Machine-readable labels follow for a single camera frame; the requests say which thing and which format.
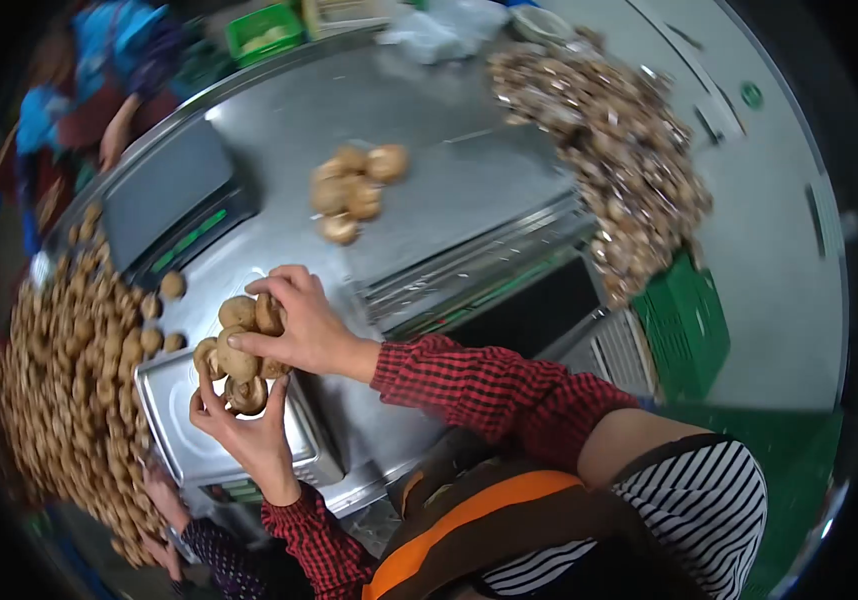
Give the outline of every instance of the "red checkered shirt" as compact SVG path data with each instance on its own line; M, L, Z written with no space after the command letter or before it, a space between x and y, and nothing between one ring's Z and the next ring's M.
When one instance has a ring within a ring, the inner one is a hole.
M592 428L635 397L590 373L526 360L503 347L462 347L442 335L385 342L370 384L382 402L420 408L493 445L515 442L531 458L575 473ZM288 543L316 598L359 598L376 559L339 527L323 497L302 485L291 506L263 503L269 534Z

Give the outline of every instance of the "left hand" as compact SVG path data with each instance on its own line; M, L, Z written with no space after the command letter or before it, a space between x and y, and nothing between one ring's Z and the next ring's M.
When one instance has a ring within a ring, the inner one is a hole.
M152 558L154 558L159 565L169 571L169 578L172 581L183 580L183 567L180 564L180 553L171 541L167 540L166 545L162 545L160 542L148 536L146 532L142 532L142 546L146 547L148 553L152 555Z
M130 117L120 110L105 128L99 144L99 172L106 173L119 164L123 150L130 144Z
M181 536L192 521L192 517L183 504L183 498L180 498L180 493L176 490L175 482L161 464L153 461L146 465L143 472L143 487L146 489L148 499L155 505L156 510L159 510L159 514L175 529L175 533Z
M204 368L198 374L198 390L189 406L192 425L215 438L239 461L259 486L263 498L273 506L289 506L303 495L293 473L293 452L282 420L288 383L288 375L275 380L265 414L253 419L236 418L226 410L226 400L212 389Z

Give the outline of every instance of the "green plastic crate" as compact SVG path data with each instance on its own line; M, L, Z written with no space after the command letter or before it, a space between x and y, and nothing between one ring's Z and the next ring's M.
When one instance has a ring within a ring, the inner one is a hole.
M726 362L729 329L709 269L687 252L632 301L667 404L701 402Z
M243 51L246 42L262 36L274 27L284 28L285 36L249 52ZM229 45L229 54L236 65L246 67L302 44L303 23L289 6L273 4L239 17L226 25L225 41Z

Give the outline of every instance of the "striped shirt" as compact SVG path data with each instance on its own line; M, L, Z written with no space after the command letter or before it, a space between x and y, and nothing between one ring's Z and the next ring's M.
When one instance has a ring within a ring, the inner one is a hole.
M612 486L639 512L651 533L711 597L737 598L766 525L766 483L745 445L724 436L651 464ZM477 591L523 594L592 560L595 539L573 541L515 558L486 572Z

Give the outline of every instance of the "green digital display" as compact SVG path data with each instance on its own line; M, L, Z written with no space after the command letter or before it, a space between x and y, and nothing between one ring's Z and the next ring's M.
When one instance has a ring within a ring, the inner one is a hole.
M177 242L175 242L175 245L172 246L171 250L160 256L158 260L152 263L152 267L149 269L149 271L152 273L158 273L165 269L169 265L169 263L173 262L173 259L176 258L176 255L192 246L193 242L195 242L203 234L211 230L213 226L215 226L217 223L225 219L226 214L227 212L223 208L222 210L219 210L219 212L217 212L216 214L203 221L201 225L199 225L189 233L183 235L181 238L179 238Z

